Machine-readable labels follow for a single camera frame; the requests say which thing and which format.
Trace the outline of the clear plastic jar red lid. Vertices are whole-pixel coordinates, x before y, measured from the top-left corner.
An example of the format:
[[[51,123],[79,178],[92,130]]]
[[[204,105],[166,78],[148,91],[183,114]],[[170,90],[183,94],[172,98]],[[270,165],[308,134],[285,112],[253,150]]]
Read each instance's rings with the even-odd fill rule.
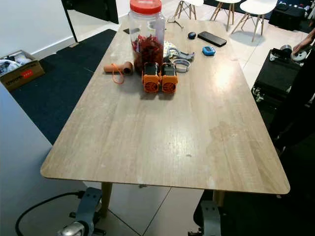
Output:
[[[163,62],[166,19],[161,10],[161,0],[130,0],[129,35],[138,70],[146,62]]]

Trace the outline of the person in black clothes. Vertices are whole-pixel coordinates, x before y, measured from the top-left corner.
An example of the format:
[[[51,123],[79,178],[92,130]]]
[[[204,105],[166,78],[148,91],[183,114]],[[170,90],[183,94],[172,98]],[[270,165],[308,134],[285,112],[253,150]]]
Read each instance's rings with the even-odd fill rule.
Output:
[[[270,124],[269,135],[274,148],[282,151],[298,144],[315,132],[315,48],[299,70],[285,101],[277,108]]]

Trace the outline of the white hook board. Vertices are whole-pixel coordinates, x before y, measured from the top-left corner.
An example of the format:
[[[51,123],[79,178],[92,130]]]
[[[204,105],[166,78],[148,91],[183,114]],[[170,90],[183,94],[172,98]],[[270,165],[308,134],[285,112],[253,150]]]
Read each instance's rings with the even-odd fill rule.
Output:
[[[29,119],[7,89],[0,86],[0,236],[17,236],[14,225],[30,207],[51,197],[83,191],[78,180],[47,179],[40,173],[51,143]],[[24,236],[57,236],[70,224],[76,196],[63,196],[23,216]]]

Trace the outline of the black floor mat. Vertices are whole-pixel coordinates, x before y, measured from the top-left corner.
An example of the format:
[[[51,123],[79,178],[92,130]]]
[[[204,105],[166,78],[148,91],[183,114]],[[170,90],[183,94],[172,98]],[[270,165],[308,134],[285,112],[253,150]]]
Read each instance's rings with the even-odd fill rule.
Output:
[[[286,149],[281,163],[289,193],[225,193],[222,236],[315,236],[315,149]]]

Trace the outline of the person's hand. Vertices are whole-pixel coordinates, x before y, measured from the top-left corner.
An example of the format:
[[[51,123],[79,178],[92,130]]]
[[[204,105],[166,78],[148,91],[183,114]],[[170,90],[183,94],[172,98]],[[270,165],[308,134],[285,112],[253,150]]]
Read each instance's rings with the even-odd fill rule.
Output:
[[[305,50],[306,46],[311,45],[312,42],[313,42],[313,38],[312,37],[304,38],[304,40],[302,40],[300,43],[295,45],[295,47],[293,47],[292,53],[294,55],[298,54],[300,51]]]

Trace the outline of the open cardboard box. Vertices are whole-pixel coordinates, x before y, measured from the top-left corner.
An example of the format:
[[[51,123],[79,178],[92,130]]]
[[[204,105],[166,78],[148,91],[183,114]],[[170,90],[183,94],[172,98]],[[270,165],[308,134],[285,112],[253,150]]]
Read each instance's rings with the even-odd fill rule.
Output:
[[[0,59],[0,81],[8,91],[15,90],[43,74],[45,71],[40,61],[23,50]]]

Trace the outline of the dark carpet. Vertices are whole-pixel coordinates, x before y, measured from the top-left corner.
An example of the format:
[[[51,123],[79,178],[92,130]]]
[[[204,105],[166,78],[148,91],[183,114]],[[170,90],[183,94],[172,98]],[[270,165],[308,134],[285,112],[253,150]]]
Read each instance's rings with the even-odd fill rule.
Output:
[[[53,144],[116,34],[107,29],[39,63],[45,74],[12,91],[14,99]]]

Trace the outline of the black bag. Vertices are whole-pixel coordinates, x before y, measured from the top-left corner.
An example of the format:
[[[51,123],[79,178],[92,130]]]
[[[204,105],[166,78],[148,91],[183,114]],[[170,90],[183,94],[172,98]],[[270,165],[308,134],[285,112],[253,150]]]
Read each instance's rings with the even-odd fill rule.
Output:
[[[299,30],[305,19],[306,8],[279,1],[271,13],[269,23],[284,30]]]

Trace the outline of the light wooden table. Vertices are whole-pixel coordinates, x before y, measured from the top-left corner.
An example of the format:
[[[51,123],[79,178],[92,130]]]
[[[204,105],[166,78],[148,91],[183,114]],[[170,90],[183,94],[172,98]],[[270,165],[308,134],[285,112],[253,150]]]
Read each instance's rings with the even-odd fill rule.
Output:
[[[176,91],[146,93],[141,74],[119,85],[104,73],[132,61],[132,43],[120,31],[101,57],[40,172],[50,179],[144,184],[223,192],[285,195],[290,185],[230,43],[211,57],[191,31],[226,40],[219,22],[169,23],[165,38],[196,52]]]

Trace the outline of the brown cardboard tube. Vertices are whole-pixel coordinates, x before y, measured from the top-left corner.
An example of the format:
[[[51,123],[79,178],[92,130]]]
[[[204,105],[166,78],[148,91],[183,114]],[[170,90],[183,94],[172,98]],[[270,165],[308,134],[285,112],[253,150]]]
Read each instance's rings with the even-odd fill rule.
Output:
[[[111,63],[103,67],[104,73],[120,74],[122,76],[131,76],[134,73],[133,64],[130,61],[125,61],[122,64]]]

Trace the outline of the white chair wooden legs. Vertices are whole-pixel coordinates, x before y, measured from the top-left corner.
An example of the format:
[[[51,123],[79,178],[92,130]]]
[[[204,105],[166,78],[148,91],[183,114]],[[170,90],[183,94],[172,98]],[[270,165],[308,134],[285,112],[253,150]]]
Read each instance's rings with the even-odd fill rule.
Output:
[[[214,6],[215,9],[211,15],[210,20],[214,21],[218,17],[221,10],[225,10],[227,15],[227,25],[231,26],[235,21],[235,10],[236,6],[242,0],[204,0],[204,3],[210,6]]]
[[[185,13],[189,19],[197,20],[196,7],[202,6],[203,0],[179,0],[173,19],[179,19]]]
[[[260,26],[260,34],[263,35],[265,29],[265,22],[263,19],[265,18],[265,14],[271,13],[277,5],[277,2],[278,0],[246,0],[241,3],[239,7],[245,12],[245,15],[235,25],[230,34],[233,34],[239,26],[243,29],[243,26],[248,19],[256,18],[252,41],[255,39],[258,26]]]

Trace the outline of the black smartphone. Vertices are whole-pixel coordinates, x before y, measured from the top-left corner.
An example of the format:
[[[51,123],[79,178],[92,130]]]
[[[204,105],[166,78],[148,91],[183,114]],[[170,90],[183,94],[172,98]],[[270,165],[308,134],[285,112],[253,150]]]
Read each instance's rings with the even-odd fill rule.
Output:
[[[196,35],[197,38],[200,38],[203,41],[207,41],[208,43],[215,45],[217,47],[223,47],[227,44],[227,41],[221,37],[218,37],[212,33],[207,31],[200,32]]]

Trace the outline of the black equipment case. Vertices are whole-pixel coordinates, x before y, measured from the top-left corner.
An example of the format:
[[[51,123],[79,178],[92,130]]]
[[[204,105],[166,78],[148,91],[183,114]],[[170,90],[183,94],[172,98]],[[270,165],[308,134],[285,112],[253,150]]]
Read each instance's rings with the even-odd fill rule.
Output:
[[[254,100],[279,106],[300,69],[301,65],[291,60],[287,49],[271,49],[251,89]]]

